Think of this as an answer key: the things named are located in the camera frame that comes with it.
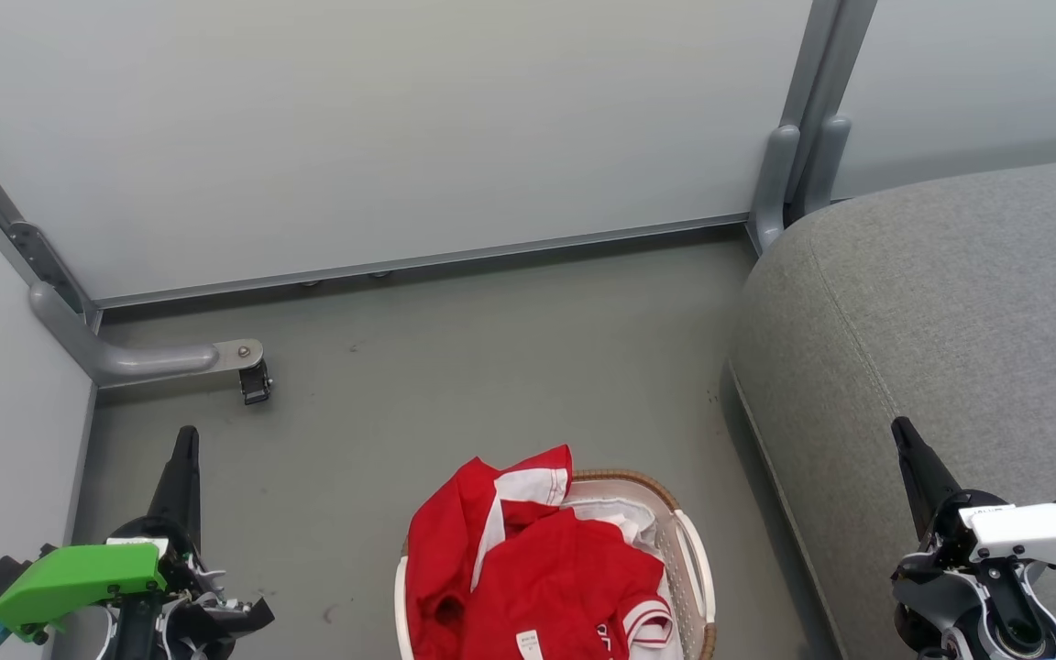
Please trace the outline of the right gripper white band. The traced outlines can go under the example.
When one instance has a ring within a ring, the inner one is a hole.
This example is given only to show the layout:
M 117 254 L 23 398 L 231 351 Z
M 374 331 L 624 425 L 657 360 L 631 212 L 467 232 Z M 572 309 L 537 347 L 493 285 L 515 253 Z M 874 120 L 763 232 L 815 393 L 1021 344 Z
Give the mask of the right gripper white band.
M 1003 559 L 1056 568 L 1056 501 L 1015 505 L 984 491 L 961 491 L 908 417 L 897 417 L 891 431 L 914 534 L 939 567 L 967 571 Z

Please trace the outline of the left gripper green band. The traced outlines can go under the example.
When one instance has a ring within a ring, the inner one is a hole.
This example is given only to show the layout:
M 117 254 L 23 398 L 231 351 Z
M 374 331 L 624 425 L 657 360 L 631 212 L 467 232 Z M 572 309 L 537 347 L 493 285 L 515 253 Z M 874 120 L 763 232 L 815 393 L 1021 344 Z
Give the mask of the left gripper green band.
M 0 558 L 0 646 L 11 636 L 43 646 L 68 615 L 101 607 L 101 659 L 229 657 L 275 611 L 263 598 L 216 600 L 201 542 L 200 432 L 184 425 L 148 515 L 103 544 L 45 544 L 34 561 Z

